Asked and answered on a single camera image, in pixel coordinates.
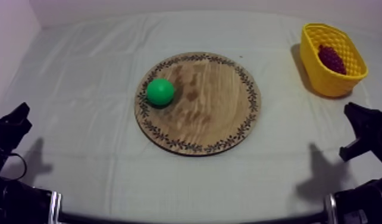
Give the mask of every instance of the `round wooden board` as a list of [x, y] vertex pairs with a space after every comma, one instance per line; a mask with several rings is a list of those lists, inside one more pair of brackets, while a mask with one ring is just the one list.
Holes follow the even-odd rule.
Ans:
[[[153, 108], [146, 88], [155, 78], [176, 89], [165, 108]], [[145, 135], [172, 153], [203, 156], [229, 150], [252, 131], [261, 94], [252, 76], [234, 61], [191, 52], [168, 58], [141, 80], [135, 97], [136, 120]]]

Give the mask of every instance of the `floral border pattern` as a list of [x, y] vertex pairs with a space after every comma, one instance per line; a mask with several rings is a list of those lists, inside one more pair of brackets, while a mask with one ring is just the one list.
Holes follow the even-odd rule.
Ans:
[[[157, 77], [158, 72], [162, 71], [164, 68], [169, 68], [173, 64], [178, 64], [181, 61], [202, 61], [209, 60], [210, 62], [216, 62], [218, 64], [225, 64], [230, 67], [234, 67], [236, 73], [239, 75], [241, 81], [246, 86], [249, 101], [249, 115], [245, 118], [244, 122], [237, 128], [237, 133], [235, 135], [230, 135], [226, 139], [217, 141], [213, 145], [207, 145], [203, 147], [198, 144], [191, 144], [190, 142], [181, 141], [179, 139], [170, 139], [168, 134], [163, 133], [162, 130], [148, 119], [150, 112], [150, 105], [146, 99], [146, 88], [148, 85]], [[142, 83], [142, 88], [140, 92], [136, 95], [138, 98], [138, 106], [140, 108], [140, 115], [142, 116], [143, 122], [141, 125], [152, 134], [153, 138], [165, 142], [168, 148], [177, 147], [180, 150], [192, 150], [194, 153], [205, 152], [207, 155], [219, 153], [226, 149], [229, 149], [242, 140], [246, 138], [245, 132], [252, 128], [252, 122], [257, 119], [258, 112], [258, 93], [254, 88], [255, 82], [250, 80], [249, 75], [244, 71], [242, 67], [236, 65], [234, 61], [221, 58], [218, 56], [212, 56], [209, 54], [195, 54], [195, 55], [184, 55], [179, 57], [171, 58], [170, 60], [165, 60], [159, 63], [149, 74], [147, 79]]]

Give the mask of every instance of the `yellow plastic basket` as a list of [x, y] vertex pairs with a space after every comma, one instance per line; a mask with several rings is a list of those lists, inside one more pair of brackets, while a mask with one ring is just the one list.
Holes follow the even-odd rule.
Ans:
[[[346, 75], [328, 69], [319, 59], [319, 46], [331, 46], [342, 58]], [[300, 57], [312, 87], [328, 97], [348, 94], [368, 73], [367, 66], [348, 35], [321, 23], [303, 26]]]

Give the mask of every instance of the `white wall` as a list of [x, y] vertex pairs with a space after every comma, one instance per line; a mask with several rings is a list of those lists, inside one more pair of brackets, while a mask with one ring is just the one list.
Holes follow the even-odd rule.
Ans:
[[42, 26], [130, 13], [242, 10], [328, 20], [382, 32], [382, 0], [30, 0]]
[[0, 0], [0, 99], [39, 30], [29, 0]]

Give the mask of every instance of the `wood grain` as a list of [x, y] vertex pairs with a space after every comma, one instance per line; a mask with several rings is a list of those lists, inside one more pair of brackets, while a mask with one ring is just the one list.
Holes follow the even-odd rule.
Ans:
[[[155, 78], [169, 80], [176, 90], [165, 108], [153, 108], [146, 87]], [[226, 57], [191, 52], [168, 58], [141, 80], [135, 97], [136, 120], [161, 148], [182, 155], [226, 151], [252, 131], [261, 95], [252, 76]]]

